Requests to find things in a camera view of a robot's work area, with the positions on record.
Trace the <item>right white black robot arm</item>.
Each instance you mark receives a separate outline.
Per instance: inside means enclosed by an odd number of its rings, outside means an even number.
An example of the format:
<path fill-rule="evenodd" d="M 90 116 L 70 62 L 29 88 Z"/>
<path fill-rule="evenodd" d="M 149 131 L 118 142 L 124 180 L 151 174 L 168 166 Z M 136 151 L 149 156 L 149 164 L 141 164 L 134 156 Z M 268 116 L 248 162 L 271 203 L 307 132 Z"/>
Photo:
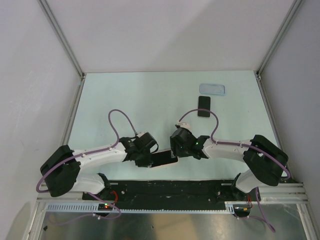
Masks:
<path fill-rule="evenodd" d="M 239 173 L 232 185 L 232 197 L 238 201 L 249 195 L 251 190 L 262 187 L 276 187 L 283 178 L 288 156 L 262 135 L 239 142 L 212 140 L 207 135 L 196 138 L 190 130 L 178 127 L 170 136 L 170 148 L 175 157 L 201 159 L 229 159 L 243 162 L 248 170 Z"/>

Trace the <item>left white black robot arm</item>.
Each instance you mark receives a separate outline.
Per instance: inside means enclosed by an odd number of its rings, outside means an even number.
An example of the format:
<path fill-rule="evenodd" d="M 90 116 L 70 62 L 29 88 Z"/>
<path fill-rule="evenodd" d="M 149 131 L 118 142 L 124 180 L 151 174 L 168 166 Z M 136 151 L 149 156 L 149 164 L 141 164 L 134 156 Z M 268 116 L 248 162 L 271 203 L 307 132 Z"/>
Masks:
<path fill-rule="evenodd" d="M 133 161 L 138 167 L 152 165 L 152 149 L 159 145 L 149 132 L 134 137 L 118 138 L 113 145 L 90 150 L 72 150 L 68 145 L 60 146 L 40 167 L 42 175 L 36 190 L 45 183 L 51 197 L 60 197 L 69 192 L 89 192 L 99 199 L 111 194 L 108 179 L 103 173 L 93 170 L 111 163 Z"/>

